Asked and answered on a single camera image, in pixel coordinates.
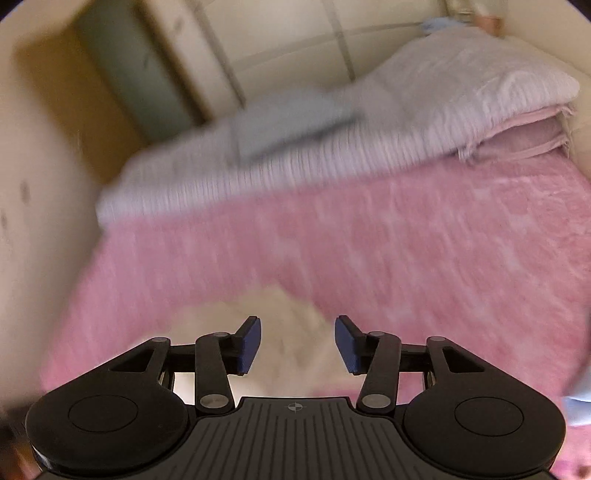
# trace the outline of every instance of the bedroom wall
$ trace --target bedroom wall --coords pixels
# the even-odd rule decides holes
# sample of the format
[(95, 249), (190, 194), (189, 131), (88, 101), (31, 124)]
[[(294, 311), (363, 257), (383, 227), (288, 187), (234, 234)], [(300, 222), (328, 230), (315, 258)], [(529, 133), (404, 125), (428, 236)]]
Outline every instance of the bedroom wall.
[(386, 60), (443, 0), (142, 0), (213, 116), (297, 84), (345, 85)]
[(591, 75), (591, 22), (567, 0), (511, 0), (508, 7), (509, 35)]
[(37, 368), (99, 230), (98, 183), (34, 86), (18, 46), (87, 0), (25, 0), (0, 24), (0, 405), (37, 391)]

